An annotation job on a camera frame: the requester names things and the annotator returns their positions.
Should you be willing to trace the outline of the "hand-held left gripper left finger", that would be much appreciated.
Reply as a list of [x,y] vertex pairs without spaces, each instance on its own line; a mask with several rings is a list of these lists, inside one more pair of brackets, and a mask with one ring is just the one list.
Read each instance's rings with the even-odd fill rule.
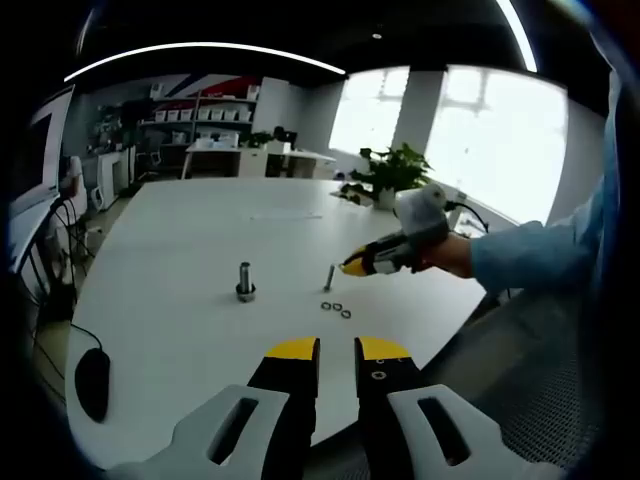
[[180,420],[169,445],[108,479],[299,479],[316,426],[320,340],[270,349],[245,385],[230,385]]

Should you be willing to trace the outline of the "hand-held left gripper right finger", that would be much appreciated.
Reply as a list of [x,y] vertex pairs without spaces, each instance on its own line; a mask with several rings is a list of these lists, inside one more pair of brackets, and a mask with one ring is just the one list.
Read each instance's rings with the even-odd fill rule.
[[450,388],[430,385],[390,340],[354,340],[358,425],[374,479],[561,479],[503,442],[499,425]]

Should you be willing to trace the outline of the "person's right hand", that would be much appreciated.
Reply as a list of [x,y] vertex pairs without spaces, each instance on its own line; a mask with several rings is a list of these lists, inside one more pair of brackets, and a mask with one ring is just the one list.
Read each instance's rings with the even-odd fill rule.
[[472,278],[471,240],[450,232],[441,243],[420,251],[411,272],[419,273],[432,267],[459,278]]

